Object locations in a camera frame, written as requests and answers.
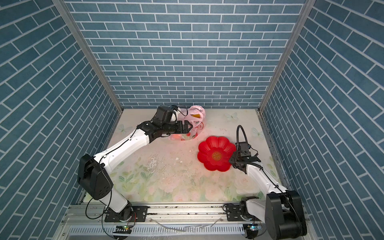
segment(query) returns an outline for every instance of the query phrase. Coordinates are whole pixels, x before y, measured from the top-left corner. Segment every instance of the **brick wallpaper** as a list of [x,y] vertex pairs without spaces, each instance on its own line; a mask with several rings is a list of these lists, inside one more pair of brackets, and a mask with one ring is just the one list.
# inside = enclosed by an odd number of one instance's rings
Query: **brick wallpaper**
[[66,1],[125,108],[256,108],[304,0]]
[[0,0],[0,239],[51,238],[117,111],[50,0]]
[[265,108],[319,239],[384,239],[384,1],[317,0]]

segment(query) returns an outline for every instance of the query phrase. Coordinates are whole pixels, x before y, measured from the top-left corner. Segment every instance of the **white plastic bag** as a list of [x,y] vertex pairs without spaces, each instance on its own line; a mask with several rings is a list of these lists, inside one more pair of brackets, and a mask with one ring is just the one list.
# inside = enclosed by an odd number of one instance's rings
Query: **white plastic bag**
[[171,140],[191,140],[197,137],[198,134],[204,128],[205,122],[205,110],[202,106],[193,105],[188,109],[188,114],[186,109],[180,109],[181,114],[177,116],[178,121],[187,120],[192,124],[192,129],[187,134],[172,134],[168,138]]

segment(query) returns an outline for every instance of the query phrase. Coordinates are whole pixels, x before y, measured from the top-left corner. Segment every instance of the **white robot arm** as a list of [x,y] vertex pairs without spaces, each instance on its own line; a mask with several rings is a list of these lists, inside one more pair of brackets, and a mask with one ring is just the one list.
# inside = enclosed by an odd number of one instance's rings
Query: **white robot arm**
[[[239,142],[239,129],[243,132],[244,142]],[[237,127],[236,137],[236,151],[229,159],[230,164],[248,174],[266,196],[265,201],[255,196],[243,197],[240,201],[241,216],[244,219],[256,217],[265,222],[268,233],[274,240],[306,235],[307,228],[300,195],[294,190],[289,191],[270,173],[264,171],[258,154],[251,155],[251,146],[241,125]]]
[[132,217],[132,205],[113,188],[109,174],[129,155],[163,134],[189,133],[192,124],[188,121],[177,121],[178,114],[182,113],[175,105],[160,106],[150,121],[139,124],[135,131],[117,144],[93,157],[88,154],[81,157],[78,183],[93,199],[100,200],[118,213],[121,221],[129,220]]

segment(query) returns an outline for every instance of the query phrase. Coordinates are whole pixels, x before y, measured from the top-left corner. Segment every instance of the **flower print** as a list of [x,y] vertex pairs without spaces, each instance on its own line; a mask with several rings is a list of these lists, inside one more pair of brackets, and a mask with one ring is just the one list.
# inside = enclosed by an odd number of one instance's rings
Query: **flower print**
[[256,182],[243,172],[236,173],[234,183],[239,195],[255,194],[260,191]]
[[148,187],[148,193],[149,193],[150,195],[153,195],[153,194],[155,193],[155,190],[156,190],[156,188],[155,188],[154,186],[150,186],[150,187]]
[[218,185],[208,184],[205,187],[205,198],[208,201],[220,201],[224,198],[224,193]]
[[175,176],[170,177],[164,177],[164,179],[160,180],[160,186],[159,188],[161,190],[164,190],[165,192],[172,192],[178,185],[179,185],[180,179]]
[[180,190],[176,192],[172,197],[172,200],[175,202],[187,202],[189,201],[189,199],[190,199],[189,192],[186,190]]
[[230,184],[229,180],[232,179],[231,175],[232,175],[232,171],[213,172],[211,180],[222,187],[226,187]]
[[198,191],[191,191],[191,200],[197,202],[200,200],[201,194]]

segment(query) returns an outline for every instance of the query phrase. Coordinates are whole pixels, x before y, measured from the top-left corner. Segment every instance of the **red flower-shaped bowl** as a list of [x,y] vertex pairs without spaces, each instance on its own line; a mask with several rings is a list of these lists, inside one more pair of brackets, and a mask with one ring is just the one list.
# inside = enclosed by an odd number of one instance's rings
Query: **red flower-shaped bowl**
[[236,151],[235,145],[226,137],[211,136],[199,144],[197,159],[204,163],[204,167],[209,171],[226,172],[231,168],[228,160],[234,151]]

